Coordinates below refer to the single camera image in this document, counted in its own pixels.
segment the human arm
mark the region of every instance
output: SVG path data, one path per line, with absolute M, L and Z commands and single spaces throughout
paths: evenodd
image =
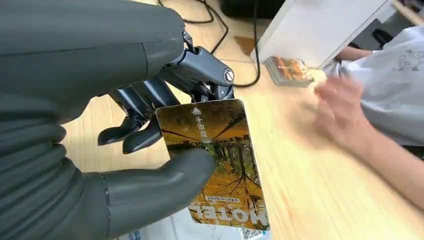
M 337 54 L 335 58 L 340 61 L 356 61 L 358 59 L 368 57 L 371 54 L 373 54 L 373 51 L 347 46 L 339 54 Z
M 329 77 L 315 93 L 319 101 L 315 124 L 424 209 L 424 161 L 368 122 L 361 109 L 361 85 L 345 77 Z

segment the human hand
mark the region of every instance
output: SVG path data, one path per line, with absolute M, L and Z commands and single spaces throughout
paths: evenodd
M 362 85 L 344 76 L 330 76 L 314 92 L 318 97 L 315 125 L 349 151 L 366 152 L 377 130 L 362 111 Z

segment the white t-shirt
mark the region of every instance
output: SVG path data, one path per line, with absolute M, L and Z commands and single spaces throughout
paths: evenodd
M 362 109 L 377 129 L 400 145 L 424 146 L 424 26 L 336 69 L 363 84 Z

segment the black cable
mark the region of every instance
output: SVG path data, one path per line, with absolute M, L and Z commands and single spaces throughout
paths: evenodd
M 161 6 L 164 7 L 164 4 L 162 3 L 161 0 L 157 0 L 159 2 L 159 4 Z M 215 19 L 214 19 L 214 15 L 212 13 L 214 13 L 216 15 L 216 17 L 219 19 L 219 21 L 222 23 L 222 25 L 225 28 L 225 32 L 222 35 L 222 37 L 219 39 L 218 43 L 213 47 L 212 51 L 210 51 L 210 53 L 213 55 L 217 49 L 219 48 L 219 46 L 222 44 L 222 42 L 224 41 L 224 39 L 227 37 L 230 28 L 228 27 L 228 25 L 224 22 L 224 20 L 222 19 L 222 17 L 218 14 L 218 12 L 213 9 L 209 4 L 206 3 L 206 0 L 195 0 L 197 2 L 200 2 L 202 4 L 204 4 L 207 12 L 209 13 L 210 16 L 210 20 L 207 21 L 194 21 L 194 20 L 187 20 L 187 19 L 183 19 L 185 23 L 188 24 L 209 24 L 212 23 Z M 258 53 L 258 33 L 257 33 L 257 22 L 258 22 L 258 7 L 259 7 L 259 1 L 260 0 L 256 0 L 255 4 L 254 4 L 254 9 L 253 9 L 253 40 L 254 40 L 254 51 L 255 51 L 255 56 L 256 56 L 256 67 L 257 67 L 257 74 L 256 74 L 256 79 L 251 82 L 251 83 L 247 83 L 247 84 L 233 84 L 235 87 L 238 88 L 248 88 L 251 87 L 253 85 L 255 85 L 256 83 L 258 83 L 259 79 L 261 78 L 261 63 L 259 61 L 259 53 Z
M 247 84 L 233 84 L 235 87 L 238 88 L 248 88 L 258 83 L 259 79 L 261 78 L 261 63 L 259 61 L 259 52 L 258 52 L 258 32 L 257 32 L 257 23 L 258 23 L 258 6 L 259 6 L 259 0 L 256 0 L 254 3 L 254 10 L 253 10 L 253 40 L 254 40 L 254 53 L 256 55 L 256 67 L 257 67 L 257 73 L 256 73 L 256 79 Z
M 202 4 L 206 4 L 206 0 L 195 0 L 195 1 L 197 1 L 197 2 L 200 2 L 200 3 L 202 3 Z M 157 0 L 157 2 L 162 6 L 162 7 L 165 7 L 165 5 L 164 5 L 164 3 L 162 2 L 162 0 Z M 204 6 L 205 8 L 206 8 L 206 10 L 207 10 L 207 13 L 209 14 L 209 17 L 210 17 L 210 19 L 209 20 L 206 20 L 206 21 L 195 21 L 195 20 L 187 20 L 187 19 L 184 19 L 183 18 L 183 20 L 184 20 L 184 22 L 185 23 L 188 23 L 188 24 L 210 24 L 210 23 L 213 23 L 214 21 L 215 21 L 215 18 L 214 18 L 214 15 L 212 14 L 212 12 L 211 12 L 211 10 L 209 10 L 209 8 L 205 5 Z

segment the metal screw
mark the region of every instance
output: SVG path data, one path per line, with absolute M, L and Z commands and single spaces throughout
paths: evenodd
M 144 110 L 144 115 L 146 116 L 146 118 L 151 119 L 153 117 L 153 114 L 155 112 L 153 111 L 153 109 L 151 109 L 150 107 L 146 108 Z
M 227 82 L 227 83 L 232 83 L 233 81 L 234 81 L 234 72 L 233 72 L 233 70 L 231 70 L 230 68 L 227 68 L 225 71 L 224 71 L 224 80 Z
M 192 44 L 193 43 L 193 38 L 192 36 L 188 33 L 188 32 L 183 32 L 182 33 L 182 37 L 184 38 L 185 41 L 187 41 L 188 43 Z

